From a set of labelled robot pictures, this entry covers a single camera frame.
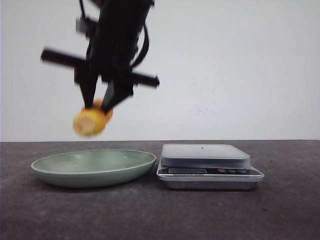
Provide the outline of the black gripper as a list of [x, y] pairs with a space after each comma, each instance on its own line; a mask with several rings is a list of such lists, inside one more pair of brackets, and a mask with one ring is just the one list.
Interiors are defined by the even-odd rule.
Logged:
[[76, 20], [76, 31], [89, 39], [84, 58], [49, 48], [42, 50], [40, 58], [74, 70], [74, 82], [80, 86], [85, 108], [93, 107], [98, 77], [108, 83], [101, 104], [104, 112], [132, 96], [135, 85], [156, 88], [160, 84], [157, 76], [133, 71], [149, 50], [149, 34], [143, 15], [107, 14], [97, 21], [82, 16]]

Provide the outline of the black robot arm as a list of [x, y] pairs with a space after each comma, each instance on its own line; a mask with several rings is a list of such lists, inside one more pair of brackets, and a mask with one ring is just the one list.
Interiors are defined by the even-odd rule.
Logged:
[[157, 76], [135, 73], [133, 69], [149, 50], [146, 18], [153, 0], [95, 0], [99, 18], [94, 21], [81, 12], [76, 31], [89, 39], [84, 58], [44, 48], [41, 60], [74, 69], [74, 82], [80, 86], [84, 107], [94, 106], [98, 78], [108, 83], [101, 104], [104, 113], [133, 95], [134, 85], [157, 87]]

